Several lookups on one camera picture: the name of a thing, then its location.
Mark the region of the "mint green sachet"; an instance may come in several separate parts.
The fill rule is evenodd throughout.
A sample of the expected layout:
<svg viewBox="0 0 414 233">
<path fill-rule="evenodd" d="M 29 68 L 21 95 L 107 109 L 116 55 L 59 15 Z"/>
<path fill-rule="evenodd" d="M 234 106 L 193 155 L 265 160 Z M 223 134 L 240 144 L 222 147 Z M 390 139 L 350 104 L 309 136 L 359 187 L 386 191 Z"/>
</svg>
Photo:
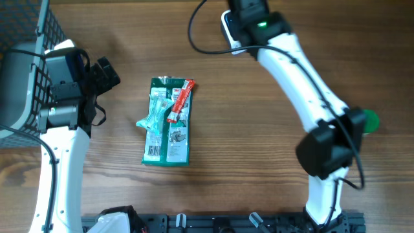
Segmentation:
<svg viewBox="0 0 414 233">
<path fill-rule="evenodd" d="M 148 132 L 160 135 L 162 133 L 165 112 L 174 104 L 169 98 L 151 94 L 149 96 L 148 116 L 136 123 L 137 127 L 144 128 Z"/>
</svg>

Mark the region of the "red Nescafe stick sachet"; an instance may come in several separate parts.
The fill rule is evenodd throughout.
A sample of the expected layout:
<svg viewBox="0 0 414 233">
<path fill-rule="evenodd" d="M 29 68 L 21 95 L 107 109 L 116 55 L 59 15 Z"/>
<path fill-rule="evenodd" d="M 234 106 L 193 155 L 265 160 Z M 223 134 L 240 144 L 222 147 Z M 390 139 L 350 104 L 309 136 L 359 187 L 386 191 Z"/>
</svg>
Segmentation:
<svg viewBox="0 0 414 233">
<path fill-rule="evenodd" d="M 176 123 L 179 119 L 179 113 L 183 108 L 186 99 L 190 95 L 191 90 L 195 86 L 195 81 L 191 79 L 185 79 L 183 86 L 180 88 L 179 95 L 175 100 L 174 106 L 171 108 L 171 112 L 167 117 L 169 123 Z"/>
</svg>

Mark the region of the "green snack packet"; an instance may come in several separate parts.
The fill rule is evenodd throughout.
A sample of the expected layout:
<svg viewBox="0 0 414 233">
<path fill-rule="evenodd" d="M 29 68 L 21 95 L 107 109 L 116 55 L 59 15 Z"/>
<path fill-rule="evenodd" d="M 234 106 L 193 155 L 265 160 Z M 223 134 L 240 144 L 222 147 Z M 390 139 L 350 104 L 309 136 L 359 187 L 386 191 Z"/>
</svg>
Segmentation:
<svg viewBox="0 0 414 233">
<path fill-rule="evenodd" d="M 157 95 L 174 101 L 179 95 L 185 78 L 159 76 L 151 79 L 149 95 Z M 162 133 L 156 135 L 146 130 L 142 164 L 153 166 L 187 166 L 190 162 L 190 119 L 192 90 L 179 113 L 176 123 L 167 117 L 174 104 L 165 112 Z"/>
</svg>

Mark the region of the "green lid jar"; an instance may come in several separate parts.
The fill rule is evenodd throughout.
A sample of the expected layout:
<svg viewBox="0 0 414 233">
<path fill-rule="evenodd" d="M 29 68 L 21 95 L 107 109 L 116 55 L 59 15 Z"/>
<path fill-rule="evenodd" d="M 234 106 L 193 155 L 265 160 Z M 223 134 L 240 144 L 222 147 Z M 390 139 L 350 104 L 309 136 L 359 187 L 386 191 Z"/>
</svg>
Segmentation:
<svg viewBox="0 0 414 233">
<path fill-rule="evenodd" d="M 380 126 L 379 116 L 371 109 L 364 109 L 366 122 L 364 126 L 364 134 L 374 133 Z"/>
</svg>

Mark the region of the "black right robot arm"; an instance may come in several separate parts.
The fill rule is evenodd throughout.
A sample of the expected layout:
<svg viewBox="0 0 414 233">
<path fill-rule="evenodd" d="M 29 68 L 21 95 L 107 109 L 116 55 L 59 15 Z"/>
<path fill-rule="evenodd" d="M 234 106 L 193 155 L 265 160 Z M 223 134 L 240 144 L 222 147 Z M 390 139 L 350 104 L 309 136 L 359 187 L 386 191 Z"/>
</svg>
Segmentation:
<svg viewBox="0 0 414 233">
<path fill-rule="evenodd" d="M 305 213 L 314 231 L 328 232 L 342 222 L 340 196 L 349 167 L 355 162 L 362 169 L 365 114 L 349 108 L 327 87 L 292 27 L 266 1 L 229 1 L 228 6 L 229 38 L 273 76 L 301 120 L 306 135 L 296 156 L 309 176 Z"/>
</svg>

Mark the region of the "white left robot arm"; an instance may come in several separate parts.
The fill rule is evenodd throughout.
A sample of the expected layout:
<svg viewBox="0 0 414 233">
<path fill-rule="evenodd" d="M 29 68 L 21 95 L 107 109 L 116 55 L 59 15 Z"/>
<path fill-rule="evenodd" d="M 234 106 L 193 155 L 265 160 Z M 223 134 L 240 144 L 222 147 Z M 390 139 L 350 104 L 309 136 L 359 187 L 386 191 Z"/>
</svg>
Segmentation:
<svg viewBox="0 0 414 233">
<path fill-rule="evenodd" d="M 102 57 L 94 64 L 77 47 L 45 53 L 52 102 L 37 115 L 42 160 L 31 232 L 83 232 L 80 204 L 83 164 L 89 149 L 97 98 L 120 83 Z"/>
</svg>

